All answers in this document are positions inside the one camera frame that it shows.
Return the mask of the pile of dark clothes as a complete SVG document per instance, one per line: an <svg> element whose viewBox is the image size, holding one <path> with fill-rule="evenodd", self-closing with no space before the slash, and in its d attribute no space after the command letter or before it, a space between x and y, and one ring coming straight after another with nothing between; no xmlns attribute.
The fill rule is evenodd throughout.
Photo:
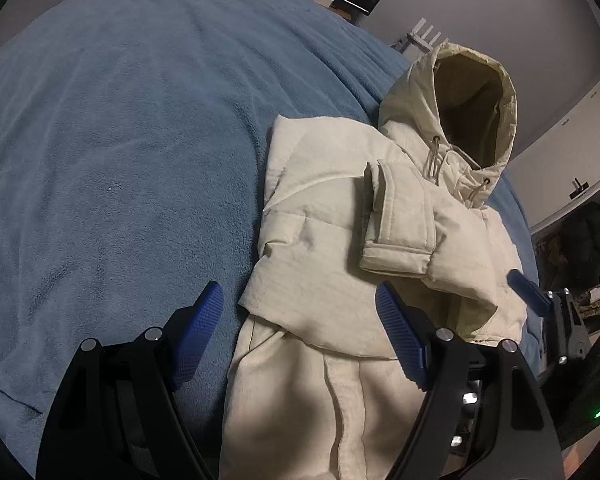
<svg viewBox="0 0 600 480"><path fill-rule="evenodd" d="M540 287L569 289L586 329L600 331L600 197L558 221L534 246Z"/></svg>

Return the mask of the cream hooded puffer jacket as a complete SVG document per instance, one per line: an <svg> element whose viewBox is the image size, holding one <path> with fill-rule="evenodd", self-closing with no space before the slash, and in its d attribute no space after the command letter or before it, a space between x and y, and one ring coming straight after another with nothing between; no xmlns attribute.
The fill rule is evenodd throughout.
<svg viewBox="0 0 600 480"><path fill-rule="evenodd" d="M379 107L276 118L259 258L228 375L224 479L381 479L424 395L378 318L390 282L464 340L519 340L521 265L488 205L512 154L517 95L498 61L440 44Z"/></svg>

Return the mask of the white door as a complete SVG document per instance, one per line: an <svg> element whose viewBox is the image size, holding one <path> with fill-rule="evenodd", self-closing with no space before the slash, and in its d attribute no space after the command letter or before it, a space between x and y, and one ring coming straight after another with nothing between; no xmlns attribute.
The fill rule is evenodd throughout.
<svg viewBox="0 0 600 480"><path fill-rule="evenodd" d="M507 173L533 234L600 191L600 82L509 162ZM588 181L590 187L570 200L574 178Z"/></svg>

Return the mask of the white wifi router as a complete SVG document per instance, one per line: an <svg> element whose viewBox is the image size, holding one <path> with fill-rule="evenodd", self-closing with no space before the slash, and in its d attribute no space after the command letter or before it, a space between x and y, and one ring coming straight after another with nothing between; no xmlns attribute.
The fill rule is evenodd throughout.
<svg viewBox="0 0 600 480"><path fill-rule="evenodd" d="M426 18L421 18L412 29L400 38L394 48L407 58L417 58L430 52L440 41L442 32Z"/></svg>

